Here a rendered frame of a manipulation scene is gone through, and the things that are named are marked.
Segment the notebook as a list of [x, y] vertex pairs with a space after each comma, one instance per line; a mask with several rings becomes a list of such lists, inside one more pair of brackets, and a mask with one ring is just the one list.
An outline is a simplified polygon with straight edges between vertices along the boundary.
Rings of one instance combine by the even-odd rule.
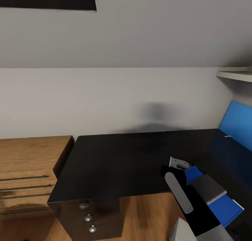
[[186, 185], [193, 185], [207, 205], [226, 193], [226, 190], [207, 173]]

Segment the mouse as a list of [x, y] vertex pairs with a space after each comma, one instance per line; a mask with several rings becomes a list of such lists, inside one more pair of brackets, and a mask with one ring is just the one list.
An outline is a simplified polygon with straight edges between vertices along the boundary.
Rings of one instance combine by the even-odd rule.
[[233, 241], [241, 241], [240, 237], [236, 233], [233, 233], [232, 231], [229, 231], [229, 230], [227, 232], [228, 232], [228, 234], [230, 234]]

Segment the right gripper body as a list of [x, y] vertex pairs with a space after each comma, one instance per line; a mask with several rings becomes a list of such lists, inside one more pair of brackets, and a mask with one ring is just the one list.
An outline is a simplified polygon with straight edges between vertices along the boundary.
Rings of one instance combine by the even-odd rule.
[[170, 169], [170, 166], [162, 165], [160, 174], [165, 176], [168, 169]]

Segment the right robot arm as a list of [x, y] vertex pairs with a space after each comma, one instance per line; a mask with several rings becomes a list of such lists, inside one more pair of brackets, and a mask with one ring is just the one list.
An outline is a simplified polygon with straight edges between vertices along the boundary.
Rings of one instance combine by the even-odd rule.
[[190, 164], [171, 157], [170, 166], [162, 165], [160, 174], [165, 176], [197, 241], [233, 241], [193, 185], [186, 185], [186, 175], [177, 166], [189, 168]]

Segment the folder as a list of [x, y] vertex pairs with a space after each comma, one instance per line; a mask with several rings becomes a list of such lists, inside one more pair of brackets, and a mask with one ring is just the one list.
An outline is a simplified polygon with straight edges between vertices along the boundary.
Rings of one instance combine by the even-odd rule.
[[[183, 170], [186, 175], [187, 181], [195, 180], [201, 177], [204, 173], [196, 166]], [[226, 230], [226, 227], [231, 223], [244, 208], [235, 200], [233, 200], [227, 193], [223, 194], [218, 199], [214, 200], [208, 207], [219, 220], [220, 224]]]

